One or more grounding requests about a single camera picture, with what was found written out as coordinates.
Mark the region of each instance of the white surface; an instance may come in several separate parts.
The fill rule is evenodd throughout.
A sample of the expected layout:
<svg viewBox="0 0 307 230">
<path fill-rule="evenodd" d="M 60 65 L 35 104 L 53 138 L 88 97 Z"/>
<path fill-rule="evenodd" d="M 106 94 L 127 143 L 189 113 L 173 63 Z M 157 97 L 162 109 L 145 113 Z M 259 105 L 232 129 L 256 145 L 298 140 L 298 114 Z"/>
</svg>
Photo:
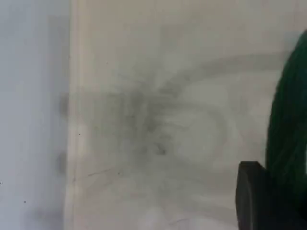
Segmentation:
<svg viewBox="0 0 307 230">
<path fill-rule="evenodd" d="M 0 229 L 63 229 L 68 57 L 68 0 L 0 1 Z"/>
<path fill-rule="evenodd" d="M 74 0 L 66 228 L 236 229 L 303 0 Z"/>
</svg>

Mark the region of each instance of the green object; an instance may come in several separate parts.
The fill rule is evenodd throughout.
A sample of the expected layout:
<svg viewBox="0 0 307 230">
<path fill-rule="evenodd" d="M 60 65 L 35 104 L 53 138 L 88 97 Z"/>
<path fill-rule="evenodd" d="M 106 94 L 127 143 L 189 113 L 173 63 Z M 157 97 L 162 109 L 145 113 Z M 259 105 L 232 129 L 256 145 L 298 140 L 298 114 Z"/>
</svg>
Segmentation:
<svg viewBox="0 0 307 230">
<path fill-rule="evenodd" d="M 285 187 L 297 210 L 305 209 L 307 176 L 307 31 L 290 55 L 272 104 L 266 169 Z"/>
</svg>

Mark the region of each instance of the white wall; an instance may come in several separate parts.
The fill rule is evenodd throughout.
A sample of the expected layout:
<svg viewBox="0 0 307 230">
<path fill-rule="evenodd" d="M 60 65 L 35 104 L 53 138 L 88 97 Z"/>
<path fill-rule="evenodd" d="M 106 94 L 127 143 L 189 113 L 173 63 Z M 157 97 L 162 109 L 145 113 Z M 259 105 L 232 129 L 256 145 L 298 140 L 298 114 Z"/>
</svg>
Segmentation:
<svg viewBox="0 0 307 230">
<path fill-rule="evenodd" d="M 69 0 L 0 1 L 0 229 L 63 229 Z"/>
</svg>

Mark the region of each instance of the black object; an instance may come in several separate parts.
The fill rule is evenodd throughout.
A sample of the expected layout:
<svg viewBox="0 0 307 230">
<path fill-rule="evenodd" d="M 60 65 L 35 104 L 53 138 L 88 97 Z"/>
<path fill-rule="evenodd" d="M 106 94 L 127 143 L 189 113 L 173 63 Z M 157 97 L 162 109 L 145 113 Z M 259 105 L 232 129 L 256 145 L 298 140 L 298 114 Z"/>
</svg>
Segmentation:
<svg viewBox="0 0 307 230">
<path fill-rule="evenodd" d="M 239 230 L 307 230 L 307 222 L 286 197 L 287 188 L 278 186 L 258 162 L 241 162 L 236 188 Z"/>
</svg>

